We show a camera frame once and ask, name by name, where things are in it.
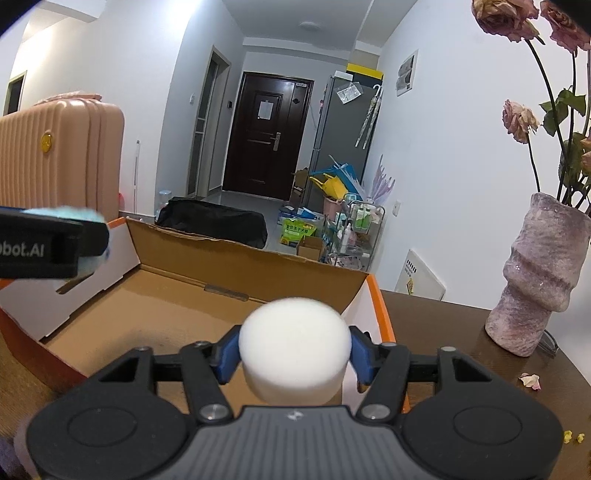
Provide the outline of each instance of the marbled ceramic vase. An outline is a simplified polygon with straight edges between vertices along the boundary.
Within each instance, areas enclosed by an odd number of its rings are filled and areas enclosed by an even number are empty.
[[[532,195],[503,270],[507,286],[486,321],[497,345],[519,356],[534,352],[552,312],[568,308],[590,240],[591,218],[544,193]]]

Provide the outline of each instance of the table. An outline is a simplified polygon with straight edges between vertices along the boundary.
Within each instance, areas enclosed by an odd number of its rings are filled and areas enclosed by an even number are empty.
[[[564,430],[573,431],[573,437],[585,433],[583,443],[571,441],[563,446],[550,479],[591,478],[591,385],[562,351],[550,358],[538,349],[531,357],[521,358],[488,337],[484,324],[489,310],[382,293],[396,340],[411,352],[434,355],[439,347],[454,346],[552,410]],[[542,389],[524,388],[519,380],[524,372],[539,375]],[[408,389],[411,406],[432,394],[430,384],[411,384]]]

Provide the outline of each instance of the yellow round sticker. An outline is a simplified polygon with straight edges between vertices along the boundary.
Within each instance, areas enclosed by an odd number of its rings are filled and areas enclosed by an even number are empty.
[[[43,153],[48,153],[53,145],[53,138],[51,134],[47,133],[41,137],[41,149]]]

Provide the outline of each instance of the pink suitcase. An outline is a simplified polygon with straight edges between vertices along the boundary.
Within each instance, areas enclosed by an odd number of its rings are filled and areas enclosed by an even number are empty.
[[[66,98],[0,119],[0,206],[70,205],[119,215],[124,116],[115,105]]]

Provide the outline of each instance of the green package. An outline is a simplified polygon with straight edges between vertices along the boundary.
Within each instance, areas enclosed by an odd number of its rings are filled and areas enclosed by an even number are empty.
[[[286,218],[283,220],[281,243],[295,247],[305,236],[312,236],[316,227],[299,218]]]

